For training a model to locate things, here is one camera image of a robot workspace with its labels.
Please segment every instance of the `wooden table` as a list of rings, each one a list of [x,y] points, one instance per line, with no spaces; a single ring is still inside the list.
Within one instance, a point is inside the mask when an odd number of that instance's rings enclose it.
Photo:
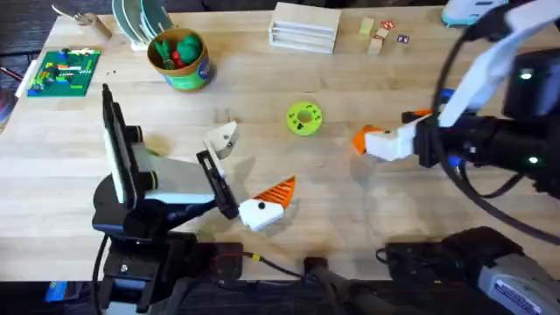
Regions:
[[[107,82],[128,124],[141,125],[148,147],[171,158],[193,158],[202,136],[230,121],[241,138],[224,164],[236,185],[249,194],[297,175],[296,193],[281,223],[252,233],[218,211],[180,227],[202,241],[241,241],[287,268],[301,268],[307,255],[328,256],[346,277],[388,278],[375,250],[386,240],[428,238],[488,225],[525,247],[555,277],[560,249],[536,241],[478,209],[439,167],[418,166],[415,157],[383,163],[357,156],[351,138],[364,123],[390,128],[404,110],[426,108],[436,75],[458,30],[444,28],[441,8],[343,10],[334,55],[314,54],[268,44],[270,12],[171,14],[180,26],[198,31],[207,42],[218,73],[196,94],[168,87],[145,52],[132,52],[115,28],[102,47],[93,83],[84,98],[22,99],[0,136],[0,279],[89,279],[102,234],[91,227],[92,196],[109,173],[102,144],[102,83]],[[395,22],[380,56],[367,56],[368,38],[358,35],[361,20]],[[410,36],[408,45],[396,42]],[[524,49],[559,43],[549,28]],[[73,24],[57,20],[45,51],[92,46]],[[473,58],[488,44],[468,45],[456,61],[454,87]],[[499,113],[498,93],[485,108]],[[324,125],[318,134],[299,137],[286,128],[287,108],[316,102]],[[509,174],[473,171],[481,191],[500,185]],[[523,181],[495,201],[520,220],[558,230],[556,200],[536,195]],[[246,261],[247,279],[284,278]]]

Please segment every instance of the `green toy ring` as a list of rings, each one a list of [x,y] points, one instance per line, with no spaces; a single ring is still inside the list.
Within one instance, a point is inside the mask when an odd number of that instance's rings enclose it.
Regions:
[[[291,105],[286,116],[288,128],[298,136],[309,136],[317,132],[323,123],[321,108],[309,101]]]

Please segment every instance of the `green toy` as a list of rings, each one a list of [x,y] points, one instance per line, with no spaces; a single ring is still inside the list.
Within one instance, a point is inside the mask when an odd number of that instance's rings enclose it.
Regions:
[[[321,108],[309,101],[293,104],[286,115],[288,129],[298,136],[309,136],[317,132],[323,123]]]
[[[183,41],[188,45],[197,47],[199,51],[202,48],[202,43],[200,43],[200,39],[196,35],[186,35]]]
[[[177,43],[178,55],[187,66],[200,56],[201,50],[202,43],[196,35],[186,35],[182,41]]]
[[[154,46],[156,47],[157,53],[161,57],[161,60],[164,62],[164,68],[167,70],[175,70],[175,65],[171,59],[171,53],[169,49],[169,43],[167,40],[162,40],[161,43],[154,42]]]
[[[47,52],[27,90],[29,97],[84,96],[101,52],[75,49]]]

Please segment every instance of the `red toy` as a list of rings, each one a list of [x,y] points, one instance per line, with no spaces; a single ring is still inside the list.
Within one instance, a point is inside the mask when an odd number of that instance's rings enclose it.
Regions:
[[[171,60],[173,60],[173,65],[175,65],[176,69],[180,69],[180,68],[185,66],[183,61],[181,61],[181,58],[179,56],[179,52],[177,52],[177,51],[174,51],[174,52],[171,53]]]

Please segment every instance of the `green tin can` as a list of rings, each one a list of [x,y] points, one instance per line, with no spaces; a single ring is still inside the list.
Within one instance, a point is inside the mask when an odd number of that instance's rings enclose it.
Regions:
[[[187,35],[195,35],[202,44],[200,56],[190,65],[180,69],[169,70],[164,68],[164,61],[155,47],[155,42],[166,40],[170,47],[176,47],[177,43]],[[157,35],[148,46],[148,60],[156,70],[164,76],[165,82],[172,88],[181,92],[194,92],[203,88],[214,77],[214,66],[208,57],[206,43],[195,31],[186,28],[175,28],[164,31]]]

